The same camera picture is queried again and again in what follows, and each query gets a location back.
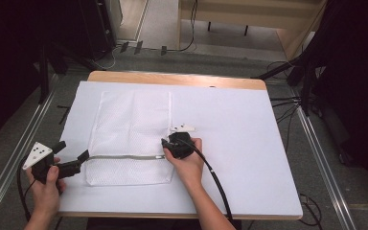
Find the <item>cable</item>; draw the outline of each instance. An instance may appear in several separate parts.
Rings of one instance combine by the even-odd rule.
[[[217,177],[217,175],[215,174],[215,171],[212,169],[211,165],[208,163],[208,161],[205,159],[204,154],[194,145],[187,143],[186,141],[183,141],[181,139],[178,139],[178,141],[180,141],[181,143],[183,143],[184,145],[190,147],[191,149],[193,149],[198,155],[199,157],[201,157],[201,159],[205,162],[205,165],[208,167],[209,172],[211,173],[211,176],[214,178],[215,183],[217,184],[217,187],[219,189],[220,195],[222,196],[223,199],[223,204],[225,205],[225,209],[226,209],[226,214],[228,216],[229,222],[234,225],[234,220],[232,217],[232,212],[231,209],[229,207],[229,203],[228,203],[228,199],[226,198],[226,194],[225,191],[223,191],[223,188],[219,182],[219,179]]]
[[[270,101],[287,101],[287,100],[299,100],[301,97],[290,97],[290,98],[270,98]]]
[[[61,224],[61,221],[62,221],[62,217],[60,217],[57,221],[57,224],[56,224],[56,227],[55,227],[55,230],[58,230],[59,228],[59,225]]]
[[[285,105],[285,104],[291,104],[291,103],[279,103],[279,104],[275,104],[275,105],[273,105],[273,107],[274,106],[279,106],[279,105]],[[283,115],[282,116],[280,116],[280,117],[278,117],[278,118],[276,118],[276,121],[277,121],[277,124],[279,124],[280,122],[282,122],[283,121],[283,119],[285,118],[285,116],[286,116],[286,114],[290,111],[290,110],[292,110],[292,108],[294,108],[294,106],[292,106],[292,107],[290,107],[288,110],[286,110],[286,112],[284,112],[283,113]]]
[[[288,128],[287,128],[286,152],[288,152],[289,130],[291,128],[292,116],[294,115],[295,111],[297,111],[297,109],[298,109],[299,106],[300,105],[297,105],[295,107],[294,111],[292,111],[291,115],[289,116],[289,122],[288,122]]]
[[[195,41],[195,33],[196,33],[196,31],[195,31],[195,24],[196,24],[196,10],[197,10],[197,8],[198,8],[198,0],[195,0],[194,1],[194,4],[193,4],[193,8],[191,10],[191,17],[190,17],[191,28],[192,28],[191,42],[187,45],[187,47],[185,47],[183,49],[180,49],[180,50],[165,50],[166,52],[184,52],[184,51],[188,50],[193,45],[193,43]],[[141,50],[163,51],[163,50],[155,49],[155,48],[141,48]]]
[[[253,225],[253,223],[255,223],[255,220],[250,221],[249,226],[247,226],[247,230],[252,229],[252,225]]]
[[[318,204],[307,195],[300,194],[300,196],[304,196],[307,199],[306,202],[302,202],[302,203],[307,207],[309,212],[312,214],[312,217],[315,220],[315,223],[307,223],[307,222],[305,222],[301,219],[299,219],[299,221],[306,224],[307,226],[318,226],[318,228],[320,230],[322,230],[322,225],[321,225],[322,213],[321,213],[321,209],[319,208]],[[313,212],[312,208],[309,206],[309,201],[311,201],[315,205],[315,207],[318,209],[319,218],[316,216],[316,214]]]
[[[25,194],[23,195],[24,197],[26,197],[26,194],[29,192],[29,190],[32,188],[32,186],[35,184],[35,180],[31,183],[31,185],[29,185],[29,187],[26,189]]]
[[[296,104],[298,102],[287,102],[287,103],[277,103],[277,104],[274,104],[272,107],[278,107],[278,106],[281,106],[281,105],[285,105],[285,104]]]
[[[270,64],[268,64],[267,66],[266,66],[266,72],[268,73],[269,72],[269,67],[272,65],[272,64],[276,64],[276,63],[285,63],[286,61],[282,61],[282,60],[278,60],[278,61],[273,61],[273,62],[271,62]],[[286,75],[286,77],[288,77],[288,75],[286,74],[286,70],[284,70],[283,71],[283,73]],[[277,78],[277,77],[275,77],[275,76],[273,76],[273,78],[274,79],[278,79],[278,80],[286,80],[287,78],[285,78],[285,79],[280,79],[280,78]]]
[[[21,170],[22,170],[22,166],[25,163],[26,159],[27,159],[28,155],[25,155],[19,162],[19,165],[17,166],[17,174],[16,174],[16,179],[17,179],[17,191],[19,192],[19,196],[20,196],[20,201],[22,202],[22,206],[23,206],[23,210],[25,211],[25,217],[26,220],[29,221],[31,219],[31,213],[29,212],[28,209],[28,205],[26,204],[26,193],[23,194],[23,189],[22,189],[22,181],[20,179],[20,174],[21,174]]]
[[[113,59],[113,63],[112,63],[112,65],[111,66],[109,66],[109,67],[104,67],[104,66],[101,66],[99,63],[97,63],[97,62],[95,62],[93,59],[91,60],[92,61],[92,63],[94,63],[95,65],[97,65],[98,67],[100,67],[100,68],[103,68],[103,69],[110,69],[110,68],[112,68],[114,65],[115,65],[115,63],[116,63],[116,58],[115,58],[115,55],[113,54],[113,52],[115,52],[118,48],[120,48],[121,47],[121,45],[117,45],[117,46],[115,46],[115,48],[112,50],[112,52],[111,52],[111,55],[112,55],[112,59]]]
[[[286,116],[287,112],[289,112],[290,110],[292,110],[292,108],[294,108],[294,106],[295,106],[295,109],[294,109],[291,113],[289,113],[289,114]],[[277,124],[279,124],[279,123],[283,122],[283,121],[284,121],[284,119],[286,119],[287,117],[291,116],[291,115],[292,115],[292,114],[297,110],[297,108],[300,106],[300,104],[295,104],[294,106],[292,106],[289,110],[287,110],[287,111],[283,114],[283,116],[281,116],[280,118],[278,118],[278,119],[277,119]]]

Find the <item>white bag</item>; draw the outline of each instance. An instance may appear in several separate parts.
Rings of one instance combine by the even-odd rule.
[[[169,183],[173,166],[161,138],[170,133],[171,107],[170,92],[103,92],[84,163],[88,184]]]

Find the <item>metal rail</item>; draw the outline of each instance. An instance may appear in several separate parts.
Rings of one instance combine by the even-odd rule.
[[[37,129],[40,126],[41,121],[43,120],[44,115],[46,114],[50,106],[58,83],[59,83],[58,76],[53,75],[51,80],[51,85],[53,85],[53,89],[51,90],[46,100],[37,107],[32,119],[30,120],[27,127],[23,131],[20,140],[18,141],[14,151],[12,152],[11,157],[8,160],[8,163],[6,164],[4,170],[0,174],[0,203],[3,197],[5,196],[6,191],[11,185],[12,179],[16,173],[17,165],[19,164],[22,157],[25,155],[28,146],[35,137],[35,133],[37,132]]]
[[[297,96],[298,93],[294,89],[291,89],[293,96]],[[356,230],[354,220],[352,218],[351,212],[349,211],[348,204],[341,193],[339,186],[337,185],[334,174],[328,164],[327,157],[321,148],[321,144],[315,134],[315,130],[311,124],[310,117],[307,117],[301,107],[298,108],[298,115],[300,117],[301,124],[304,131],[307,134],[313,155],[315,157],[316,163],[318,164],[319,171],[324,179],[325,186],[330,194],[331,201],[333,202],[333,207],[335,208],[336,214],[339,218],[341,226],[344,230]]]

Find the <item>wooden table edge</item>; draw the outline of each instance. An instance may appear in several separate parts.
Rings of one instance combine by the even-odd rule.
[[[235,79],[221,76],[165,74],[152,72],[93,71],[87,81],[148,83],[267,90],[263,80]]]
[[[59,217],[67,218],[132,218],[132,219],[197,219],[197,214],[168,214],[168,213],[107,213],[107,212],[58,212]],[[259,220],[298,220],[303,216],[279,215],[233,215],[233,219]]]

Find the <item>human hand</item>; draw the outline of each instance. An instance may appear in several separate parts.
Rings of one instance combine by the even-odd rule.
[[[202,140],[199,138],[191,138],[191,140],[194,142],[195,147],[202,152]],[[175,159],[168,149],[163,148],[163,151],[166,159],[174,165],[178,176],[187,189],[191,189],[194,186],[202,186],[201,178],[204,162],[196,152],[183,159]]]
[[[55,157],[55,162],[59,162],[59,158]],[[46,184],[40,181],[35,181],[32,175],[32,169],[27,169],[26,174],[29,178],[29,182],[32,184],[31,190],[33,193],[34,200],[34,211],[30,222],[34,219],[38,219],[40,223],[45,223],[54,218],[59,208],[59,194],[56,182],[58,180],[58,167],[52,166],[47,172]],[[65,190],[66,184],[61,179],[58,181],[60,190]]]

